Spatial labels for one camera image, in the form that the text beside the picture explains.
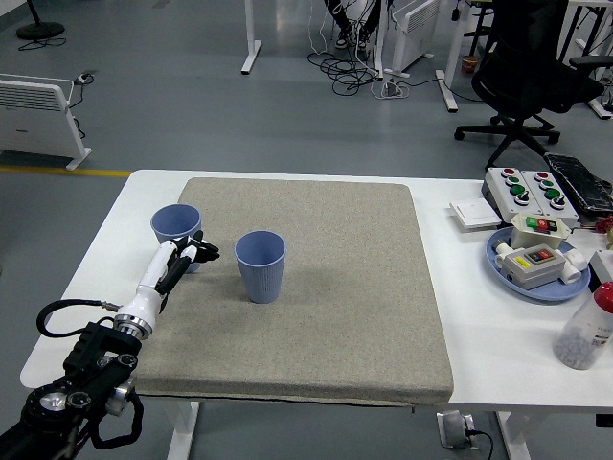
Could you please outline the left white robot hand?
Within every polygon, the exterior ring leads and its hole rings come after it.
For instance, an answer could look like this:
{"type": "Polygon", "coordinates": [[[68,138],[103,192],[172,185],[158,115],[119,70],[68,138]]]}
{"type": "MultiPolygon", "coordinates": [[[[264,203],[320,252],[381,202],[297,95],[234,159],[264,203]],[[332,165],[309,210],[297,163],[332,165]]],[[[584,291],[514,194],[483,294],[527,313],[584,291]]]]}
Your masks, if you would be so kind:
{"type": "Polygon", "coordinates": [[[114,329],[140,340],[149,338],[164,302],[190,265],[211,262],[219,256],[219,249],[203,239],[201,230],[193,236],[162,242],[136,288],[135,296],[115,315],[114,329]]]}

